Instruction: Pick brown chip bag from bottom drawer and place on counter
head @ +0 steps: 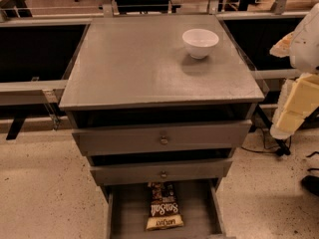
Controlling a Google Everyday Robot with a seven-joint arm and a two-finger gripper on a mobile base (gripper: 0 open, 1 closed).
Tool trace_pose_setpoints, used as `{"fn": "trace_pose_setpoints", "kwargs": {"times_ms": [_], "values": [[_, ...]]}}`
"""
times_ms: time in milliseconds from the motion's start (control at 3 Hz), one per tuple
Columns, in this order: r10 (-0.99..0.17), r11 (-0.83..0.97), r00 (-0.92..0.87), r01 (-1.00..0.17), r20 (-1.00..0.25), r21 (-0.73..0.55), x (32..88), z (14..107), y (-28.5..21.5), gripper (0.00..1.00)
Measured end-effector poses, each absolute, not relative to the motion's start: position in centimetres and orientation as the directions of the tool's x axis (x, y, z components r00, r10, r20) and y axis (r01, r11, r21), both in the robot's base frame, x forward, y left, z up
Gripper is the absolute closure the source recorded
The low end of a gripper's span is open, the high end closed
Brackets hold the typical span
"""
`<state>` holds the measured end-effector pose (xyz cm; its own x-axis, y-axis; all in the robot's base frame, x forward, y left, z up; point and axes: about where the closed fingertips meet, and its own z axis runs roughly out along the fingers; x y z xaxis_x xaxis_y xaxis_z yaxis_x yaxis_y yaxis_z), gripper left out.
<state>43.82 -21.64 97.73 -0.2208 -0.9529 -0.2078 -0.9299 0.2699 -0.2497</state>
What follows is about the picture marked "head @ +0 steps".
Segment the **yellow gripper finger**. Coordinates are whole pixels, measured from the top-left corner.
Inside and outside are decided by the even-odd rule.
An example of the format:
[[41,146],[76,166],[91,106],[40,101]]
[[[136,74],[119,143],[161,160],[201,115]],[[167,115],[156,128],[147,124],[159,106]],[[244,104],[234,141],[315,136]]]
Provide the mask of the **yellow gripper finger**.
[[304,73],[296,80],[286,80],[279,95],[270,134],[276,139],[290,137],[318,107],[318,75]]
[[284,58],[289,55],[290,43],[293,37],[293,33],[285,35],[275,45],[272,46],[269,53],[278,58]]

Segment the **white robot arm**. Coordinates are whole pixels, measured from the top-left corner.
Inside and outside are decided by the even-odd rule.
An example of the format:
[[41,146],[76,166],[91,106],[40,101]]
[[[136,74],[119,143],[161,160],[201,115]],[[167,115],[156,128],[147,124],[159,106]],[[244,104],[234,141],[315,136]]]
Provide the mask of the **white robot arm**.
[[301,72],[299,78],[283,84],[272,119],[270,134],[286,139],[319,108],[319,4],[270,49],[270,54],[288,57],[290,65]]

